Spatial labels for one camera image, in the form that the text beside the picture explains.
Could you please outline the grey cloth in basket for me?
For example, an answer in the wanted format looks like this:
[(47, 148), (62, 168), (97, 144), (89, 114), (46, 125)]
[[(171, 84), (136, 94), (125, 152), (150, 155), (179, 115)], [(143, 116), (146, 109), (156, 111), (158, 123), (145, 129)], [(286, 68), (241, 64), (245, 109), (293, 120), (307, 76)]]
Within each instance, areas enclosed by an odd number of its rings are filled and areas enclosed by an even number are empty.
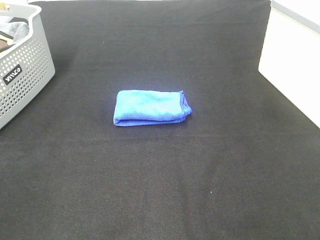
[(0, 39), (8, 45), (16, 44), (29, 34), (29, 26), (23, 21), (0, 24)]

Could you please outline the black tablecloth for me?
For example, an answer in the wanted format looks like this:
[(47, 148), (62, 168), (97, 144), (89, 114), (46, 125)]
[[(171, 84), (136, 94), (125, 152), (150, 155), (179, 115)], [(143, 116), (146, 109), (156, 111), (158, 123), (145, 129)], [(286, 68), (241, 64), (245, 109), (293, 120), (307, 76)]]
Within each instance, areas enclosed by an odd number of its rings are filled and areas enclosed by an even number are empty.
[[(1, 239), (319, 239), (320, 131), (258, 72), (268, 1), (38, 5), (56, 73), (0, 132)], [(125, 90), (192, 113), (116, 126)]]

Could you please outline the white plastic storage box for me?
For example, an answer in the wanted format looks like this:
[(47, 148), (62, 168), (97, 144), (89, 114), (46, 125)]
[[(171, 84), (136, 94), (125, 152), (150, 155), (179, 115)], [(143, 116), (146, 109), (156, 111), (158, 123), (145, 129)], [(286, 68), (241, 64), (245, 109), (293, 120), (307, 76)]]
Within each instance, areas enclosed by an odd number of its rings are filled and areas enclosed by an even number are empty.
[(320, 2), (272, 0), (258, 71), (320, 125)]

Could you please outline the grey perforated laundry basket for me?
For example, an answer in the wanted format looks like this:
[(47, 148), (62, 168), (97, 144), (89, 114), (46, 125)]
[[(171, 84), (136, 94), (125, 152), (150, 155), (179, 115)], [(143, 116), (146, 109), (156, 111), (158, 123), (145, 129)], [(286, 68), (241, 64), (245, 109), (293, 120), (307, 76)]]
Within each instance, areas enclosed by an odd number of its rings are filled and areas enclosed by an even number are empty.
[(41, 7), (6, 3), (1, 16), (26, 19), (28, 35), (0, 54), (0, 126), (4, 127), (46, 86), (55, 67), (41, 20)]

